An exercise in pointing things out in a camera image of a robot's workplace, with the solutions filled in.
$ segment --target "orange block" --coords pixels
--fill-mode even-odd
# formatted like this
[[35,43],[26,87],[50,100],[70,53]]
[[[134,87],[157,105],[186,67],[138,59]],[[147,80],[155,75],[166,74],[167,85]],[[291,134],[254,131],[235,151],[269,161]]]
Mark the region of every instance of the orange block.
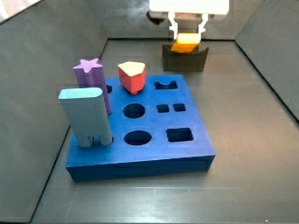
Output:
[[202,37],[198,33],[179,33],[171,50],[178,53],[190,53],[201,42]]
[[146,64],[129,61],[118,65],[119,80],[127,91],[137,95],[146,85]]

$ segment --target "red pentagon block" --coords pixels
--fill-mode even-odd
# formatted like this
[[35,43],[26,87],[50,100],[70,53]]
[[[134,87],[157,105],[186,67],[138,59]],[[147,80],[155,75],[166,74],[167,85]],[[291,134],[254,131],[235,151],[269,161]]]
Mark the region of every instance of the red pentagon block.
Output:
[[137,95],[146,85],[146,64],[129,61],[118,65],[119,79],[131,95]]

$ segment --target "square hole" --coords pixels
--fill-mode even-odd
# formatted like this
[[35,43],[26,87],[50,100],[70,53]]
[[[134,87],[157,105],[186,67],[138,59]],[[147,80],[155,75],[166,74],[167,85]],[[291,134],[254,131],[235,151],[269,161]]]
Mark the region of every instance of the square hole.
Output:
[[158,109],[158,112],[159,113],[167,113],[167,112],[170,112],[170,107],[169,107],[167,104],[157,105],[157,109]]
[[186,107],[185,107],[185,104],[183,104],[183,103],[175,103],[175,104],[173,105],[173,108],[174,108],[174,111],[177,111],[177,112],[183,112],[183,111],[186,111]]
[[169,129],[166,133],[169,142],[171,143],[187,142],[194,140],[193,131],[190,128]]

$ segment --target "blue shape sorter board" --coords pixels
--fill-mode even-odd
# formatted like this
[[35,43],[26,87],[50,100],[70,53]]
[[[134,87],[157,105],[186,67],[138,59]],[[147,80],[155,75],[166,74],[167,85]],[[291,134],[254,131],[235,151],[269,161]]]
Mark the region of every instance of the blue shape sorter board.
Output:
[[131,95],[119,78],[107,78],[114,143],[90,148],[71,139],[67,170],[74,181],[207,171],[215,150],[181,74],[151,75]]

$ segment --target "gray wall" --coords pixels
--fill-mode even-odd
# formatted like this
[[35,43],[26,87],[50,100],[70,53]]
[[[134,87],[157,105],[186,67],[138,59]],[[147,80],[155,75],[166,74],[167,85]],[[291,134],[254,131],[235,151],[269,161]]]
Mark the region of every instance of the gray wall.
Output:
[[43,1],[0,25],[0,221],[34,215],[68,129],[58,93],[107,42],[88,3]]
[[299,119],[299,2],[266,0],[238,44]]
[[[230,12],[207,23],[205,39],[235,39],[263,0],[230,0]],[[147,17],[149,0],[98,0],[94,10],[110,38],[169,38],[169,21],[159,26]],[[198,23],[181,21],[179,28],[197,32]]]

